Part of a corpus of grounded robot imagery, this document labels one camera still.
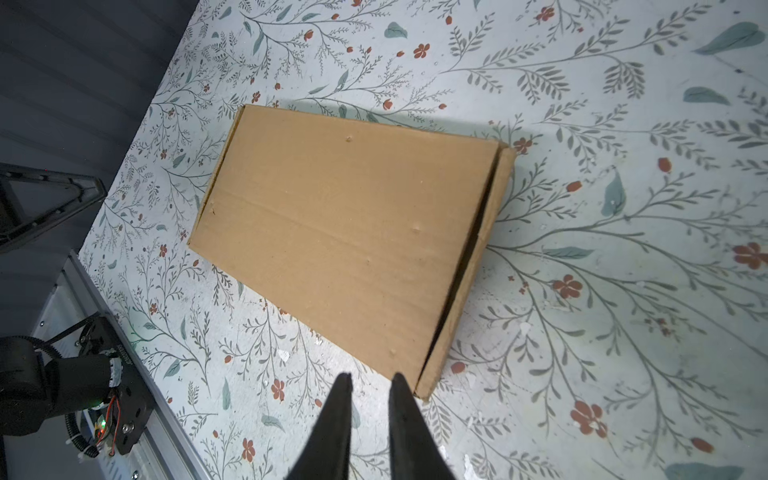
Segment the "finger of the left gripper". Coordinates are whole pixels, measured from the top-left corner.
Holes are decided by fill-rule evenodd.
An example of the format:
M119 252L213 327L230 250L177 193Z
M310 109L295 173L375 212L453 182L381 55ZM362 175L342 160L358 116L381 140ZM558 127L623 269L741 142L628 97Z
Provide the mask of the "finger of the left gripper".
M95 176L1 165L1 250L18 249L103 201Z

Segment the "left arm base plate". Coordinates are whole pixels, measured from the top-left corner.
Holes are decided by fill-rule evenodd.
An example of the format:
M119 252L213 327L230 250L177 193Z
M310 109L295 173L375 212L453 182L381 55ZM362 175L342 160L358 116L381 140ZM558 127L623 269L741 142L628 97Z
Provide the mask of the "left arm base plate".
M77 353L93 364L89 378L99 385L99 400L109 410L106 428L97 437L109 439L110 450L126 456L143 436L156 406L140 362L105 314L88 318L79 334Z

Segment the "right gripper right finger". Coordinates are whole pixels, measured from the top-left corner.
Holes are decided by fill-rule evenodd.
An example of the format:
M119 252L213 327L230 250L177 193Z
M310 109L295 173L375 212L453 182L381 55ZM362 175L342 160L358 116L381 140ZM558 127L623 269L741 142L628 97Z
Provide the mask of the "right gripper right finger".
M392 378L388 420L392 479L454 479L401 373Z

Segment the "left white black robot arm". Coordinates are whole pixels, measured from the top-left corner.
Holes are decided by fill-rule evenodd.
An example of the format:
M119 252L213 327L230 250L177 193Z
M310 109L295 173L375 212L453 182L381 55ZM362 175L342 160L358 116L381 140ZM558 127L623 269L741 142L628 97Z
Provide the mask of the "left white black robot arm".
M35 215L25 212L15 183L61 189L64 197ZM103 182L94 176L1 165L1 252L20 248L106 197ZM97 407L122 381L124 365L103 353L63 358L42 352L53 339L22 336L1 339L1 433L35 433L48 418Z

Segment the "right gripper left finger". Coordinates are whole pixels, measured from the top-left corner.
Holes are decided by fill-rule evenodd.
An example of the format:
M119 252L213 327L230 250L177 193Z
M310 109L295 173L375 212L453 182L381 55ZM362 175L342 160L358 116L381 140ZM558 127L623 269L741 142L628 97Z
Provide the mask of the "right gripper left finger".
M352 390L352 376L339 374L287 479L348 479Z

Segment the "brown cardboard box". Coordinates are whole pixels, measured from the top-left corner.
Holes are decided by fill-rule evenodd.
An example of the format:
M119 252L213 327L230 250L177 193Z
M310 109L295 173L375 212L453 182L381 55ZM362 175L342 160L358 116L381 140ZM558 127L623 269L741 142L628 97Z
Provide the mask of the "brown cardboard box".
M188 244L425 400L515 159L498 140L245 105Z

